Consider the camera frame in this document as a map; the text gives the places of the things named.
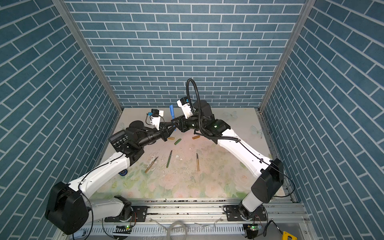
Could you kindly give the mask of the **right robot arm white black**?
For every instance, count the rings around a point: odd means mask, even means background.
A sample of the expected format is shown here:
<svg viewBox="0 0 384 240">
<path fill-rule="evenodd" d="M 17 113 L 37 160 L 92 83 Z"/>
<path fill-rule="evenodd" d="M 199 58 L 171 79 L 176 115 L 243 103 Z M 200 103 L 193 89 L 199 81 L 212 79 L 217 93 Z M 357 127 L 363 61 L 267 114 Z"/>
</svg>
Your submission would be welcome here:
<svg viewBox="0 0 384 240">
<path fill-rule="evenodd" d="M 284 164 L 272 160 L 242 140 L 225 121 L 216 119 L 206 101 L 191 103 L 181 98 L 177 105 L 183 115 L 172 120 L 181 132 L 199 131 L 199 135 L 233 154 L 256 178 L 251 191 L 239 204 L 243 216 L 250 215 L 262 204 L 267 204 L 284 184 Z"/>
</svg>

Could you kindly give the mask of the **green pen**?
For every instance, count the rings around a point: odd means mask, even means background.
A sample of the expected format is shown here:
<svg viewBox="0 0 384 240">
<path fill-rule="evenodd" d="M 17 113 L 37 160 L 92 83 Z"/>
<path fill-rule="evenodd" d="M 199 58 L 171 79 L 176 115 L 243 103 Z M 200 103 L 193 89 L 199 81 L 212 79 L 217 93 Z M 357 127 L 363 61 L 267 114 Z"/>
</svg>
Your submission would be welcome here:
<svg viewBox="0 0 384 240">
<path fill-rule="evenodd" d="M 171 162 L 171 158 L 172 158 L 172 153 L 173 153 L 173 150 L 170 151 L 170 154 L 169 154 L 169 157 L 168 157 L 168 160 L 167 160 L 166 168 L 169 168 L 169 165 L 170 165 L 170 162 Z"/>
</svg>

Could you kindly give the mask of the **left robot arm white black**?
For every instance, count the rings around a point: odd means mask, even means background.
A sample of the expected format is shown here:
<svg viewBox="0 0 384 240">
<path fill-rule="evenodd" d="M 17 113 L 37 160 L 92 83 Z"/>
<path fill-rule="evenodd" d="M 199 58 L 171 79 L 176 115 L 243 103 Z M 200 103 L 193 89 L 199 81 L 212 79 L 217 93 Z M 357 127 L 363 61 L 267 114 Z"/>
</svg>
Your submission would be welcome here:
<svg viewBox="0 0 384 240">
<path fill-rule="evenodd" d="M 49 194 L 45 218 L 66 235 L 74 234 L 84 224 L 95 220 L 131 221 L 135 215 L 132 203 L 126 198 L 114 196 L 94 201 L 90 198 L 111 178 L 127 175 L 128 168 L 143 155 L 146 145 L 159 139 L 167 141 L 175 129 L 171 122 L 161 123 L 159 128 L 149 128 L 142 121 L 134 121 L 128 128 L 109 137 L 116 153 L 83 176 L 69 183 L 55 184 Z"/>
</svg>

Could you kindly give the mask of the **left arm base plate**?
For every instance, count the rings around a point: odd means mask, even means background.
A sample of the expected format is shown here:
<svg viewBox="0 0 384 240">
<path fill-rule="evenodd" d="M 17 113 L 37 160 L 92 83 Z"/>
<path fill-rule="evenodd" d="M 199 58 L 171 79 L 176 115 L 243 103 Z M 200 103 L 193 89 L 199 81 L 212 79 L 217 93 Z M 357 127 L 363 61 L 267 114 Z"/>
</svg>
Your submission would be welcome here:
<svg viewBox="0 0 384 240">
<path fill-rule="evenodd" d="M 124 207 L 122 212 L 116 217 L 107 217 L 104 219 L 107 223 L 134 223 L 144 222 L 147 217 L 147 206 Z"/>
</svg>

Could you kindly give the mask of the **blue pen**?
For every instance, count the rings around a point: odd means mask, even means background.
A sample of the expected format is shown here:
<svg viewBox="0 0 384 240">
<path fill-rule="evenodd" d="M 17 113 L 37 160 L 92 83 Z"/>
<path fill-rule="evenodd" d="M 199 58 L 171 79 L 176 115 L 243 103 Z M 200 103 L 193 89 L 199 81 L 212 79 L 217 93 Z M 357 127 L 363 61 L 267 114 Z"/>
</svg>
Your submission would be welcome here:
<svg viewBox="0 0 384 240">
<path fill-rule="evenodd" d="M 171 117 L 172 117 L 172 119 L 174 119 L 174 118 L 175 118 L 174 106 L 173 106 L 173 105 L 170 105 L 169 109 L 170 109 Z"/>
</svg>

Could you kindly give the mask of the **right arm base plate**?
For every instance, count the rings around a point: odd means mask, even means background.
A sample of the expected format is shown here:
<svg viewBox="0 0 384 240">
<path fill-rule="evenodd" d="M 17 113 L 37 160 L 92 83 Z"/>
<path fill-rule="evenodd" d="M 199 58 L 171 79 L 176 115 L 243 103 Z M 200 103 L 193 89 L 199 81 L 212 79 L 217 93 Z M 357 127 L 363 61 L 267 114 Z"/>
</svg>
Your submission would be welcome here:
<svg viewBox="0 0 384 240">
<path fill-rule="evenodd" d="M 224 205 L 222 209 L 229 222 L 267 220 L 267 211 L 263 205 L 256 208 L 253 212 L 248 211 L 242 204 Z"/>
</svg>

